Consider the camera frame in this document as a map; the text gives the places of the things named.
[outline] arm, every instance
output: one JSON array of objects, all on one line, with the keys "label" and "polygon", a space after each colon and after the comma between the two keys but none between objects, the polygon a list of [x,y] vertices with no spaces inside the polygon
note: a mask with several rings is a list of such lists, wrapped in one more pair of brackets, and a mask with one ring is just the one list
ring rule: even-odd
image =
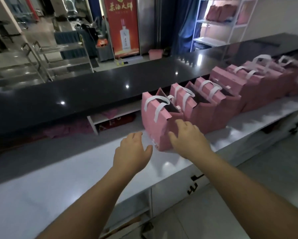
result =
[{"label": "arm", "polygon": [[203,171],[250,238],[298,238],[295,206],[222,160],[197,126],[176,122],[178,137],[169,133],[174,149]]},{"label": "arm", "polygon": [[142,132],[131,133],[115,151],[106,175],[56,218],[37,239],[99,238],[123,189],[148,164],[152,145],[144,151]]}]

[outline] left hand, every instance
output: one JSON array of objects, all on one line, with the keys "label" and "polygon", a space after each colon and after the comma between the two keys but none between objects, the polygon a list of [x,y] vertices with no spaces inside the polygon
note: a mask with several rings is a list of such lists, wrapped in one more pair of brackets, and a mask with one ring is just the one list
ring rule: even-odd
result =
[{"label": "left hand", "polygon": [[113,168],[130,176],[143,170],[152,156],[153,146],[143,149],[142,132],[130,133],[116,148]]}]

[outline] pink gift bag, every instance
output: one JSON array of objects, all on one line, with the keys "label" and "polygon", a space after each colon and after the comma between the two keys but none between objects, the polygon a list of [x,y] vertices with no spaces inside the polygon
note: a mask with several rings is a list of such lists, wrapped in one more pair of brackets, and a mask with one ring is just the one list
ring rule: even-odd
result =
[{"label": "pink gift bag", "polygon": [[210,131],[225,128],[236,113],[241,97],[231,94],[226,88],[202,77],[197,78],[194,85],[198,91],[205,93],[208,99],[217,103]]},{"label": "pink gift bag", "polygon": [[141,117],[144,128],[159,151],[172,148],[168,132],[178,134],[176,119],[184,119],[183,113],[159,88],[157,95],[142,93]]},{"label": "pink gift bag", "polygon": [[240,78],[219,67],[215,67],[211,73],[210,78],[213,82],[220,82],[234,95],[240,95],[241,100],[237,107],[235,115],[239,114],[244,106],[254,98],[257,85],[252,82],[247,82],[246,79]]},{"label": "pink gift bag", "polygon": [[211,131],[210,125],[217,106],[215,101],[207,99],[207,95],[199,92],[191,82],[185,88],[173,84],[170,95],[174,96],[175,104],[181,107],[186,121],[196,125],[203,134]]},{"label": "pink gift bag", "polygon": [[298,60],[295,60],[288,56],[282,56],[278,60],[278,64],[280,66],[283,66],[287,70],[292,70],[294,72],[294,79],[292,80],[292,83],[290,84],[290,96],[298,95]]},{"label": "pink gift bag", "polygon": [[244,66],[237,67],[235,65],[230,65],[226,70],[254,85],[253,97],[250,97],[241,112],[249,112],[262,107],[261,100],[263,97],[268,96],[268,93],[270,92],[270,89],[267,89],[267,79],[265,79],[264,76],[259,75],[259,72],[248,70]]},{"label": "pink gift bag", "polygon": [[252,62],[247,61],[243,66],[250,67],[252,69],[258,69],[263,72],[264,76],[271,76],[275,79],[275,84],[269,95],[269,100],[273,101],[277,98],[282,98],[290,92],[290,84],[294,79],[294,72],[286,70],[280,65],[273,62],[271,56],[262,54],[254,58]]},{"label": "pink gift bag", "polygon": [[218,7],[216,5],[210,6],[210,9],[209,9],[205,19],[208,20],[208,21],[217,22],[217,20],[219,19],[220,14],[221,14],[221,10],[222,10],[222,7]]},{"label": "pink gift bag", "polygon": [[230,18],[233,18],[235,16],[235,12],[237,10],[236,5],[231,4],[225,4],[222,6],[221,13],[219,15],[219,18],[217,19],[218,22],[222,23],[225,20],[228,20]]}]

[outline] hand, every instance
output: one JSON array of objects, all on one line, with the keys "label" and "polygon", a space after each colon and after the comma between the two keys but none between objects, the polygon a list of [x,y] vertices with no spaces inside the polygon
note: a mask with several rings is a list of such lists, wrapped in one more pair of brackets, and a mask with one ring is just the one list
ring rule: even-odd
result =
[{"label": "hand", "polygon": [[144,151],[141,142],[142,132],[130,133],[116,148],[113,168],[130,176],[135,176],[148,164],[153,146]]},{"label": "hand", "polygon": [[196,125],[180,119],[175,122],[179,128],[179,135],[176,137],[173,132],[169,132],[169,137],[173,148],[180,156],[195,163],[213,153],[209,142]]}]

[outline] right hand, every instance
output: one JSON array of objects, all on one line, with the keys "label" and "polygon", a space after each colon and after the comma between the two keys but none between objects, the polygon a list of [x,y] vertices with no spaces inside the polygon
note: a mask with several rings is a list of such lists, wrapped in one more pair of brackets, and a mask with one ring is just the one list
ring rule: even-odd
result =
[{"label": "right hand", "polygon": [[180,119],[175,122],[179,128],[178,137],[173,132],[169,132],[169,137],[173,148],[180,156],[195,163],[213,153],[209,142],[196,125]]}]

